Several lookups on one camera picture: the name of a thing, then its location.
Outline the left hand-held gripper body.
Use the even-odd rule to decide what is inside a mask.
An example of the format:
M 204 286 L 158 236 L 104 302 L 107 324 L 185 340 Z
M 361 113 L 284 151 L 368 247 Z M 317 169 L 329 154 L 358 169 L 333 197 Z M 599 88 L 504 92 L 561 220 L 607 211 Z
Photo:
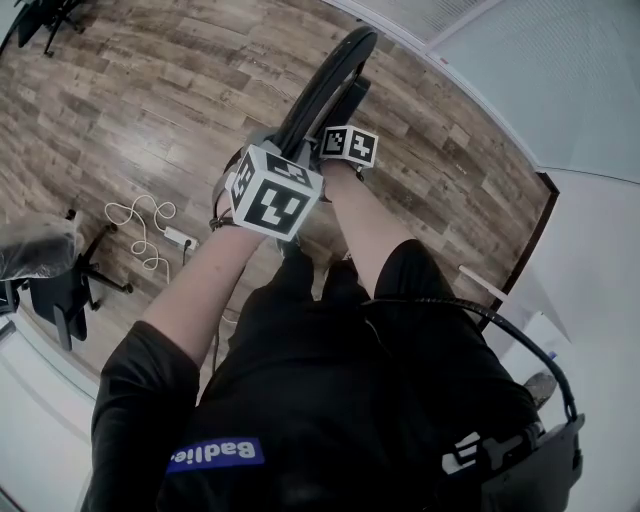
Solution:
M 213 189 L 213 228 L 244 227 L 291 240 L 319 201 L 323 177 L 304 140 L 286 157 L 273 132 L 254 132 L 234 155 Z

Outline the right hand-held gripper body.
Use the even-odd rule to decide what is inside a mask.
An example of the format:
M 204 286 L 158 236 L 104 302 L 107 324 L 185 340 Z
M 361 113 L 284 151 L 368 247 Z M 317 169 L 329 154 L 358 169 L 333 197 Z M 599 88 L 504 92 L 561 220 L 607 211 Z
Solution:
M 379 137 L 352 125 L 327 127 L 320 144 L 323 159 L 345 160 L 357 167 L 375 165 Z

